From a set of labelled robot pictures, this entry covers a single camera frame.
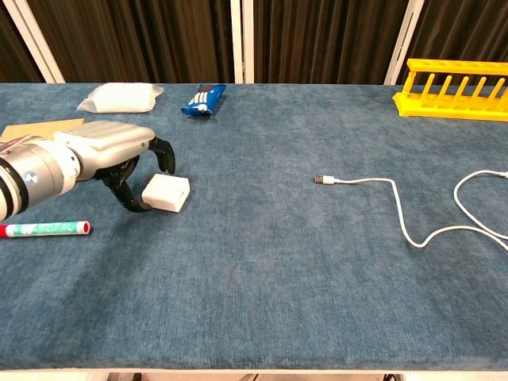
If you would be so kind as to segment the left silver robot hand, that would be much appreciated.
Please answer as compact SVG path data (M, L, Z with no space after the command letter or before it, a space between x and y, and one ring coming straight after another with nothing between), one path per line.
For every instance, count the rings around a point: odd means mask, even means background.
M122 206L134 213L152 209L134 195L127 183L141 153L153 152L161 171L175 173L175 153L171 144L148 127L121 121L92 121L57 132L53 139L77 156L79 180L101 180Z

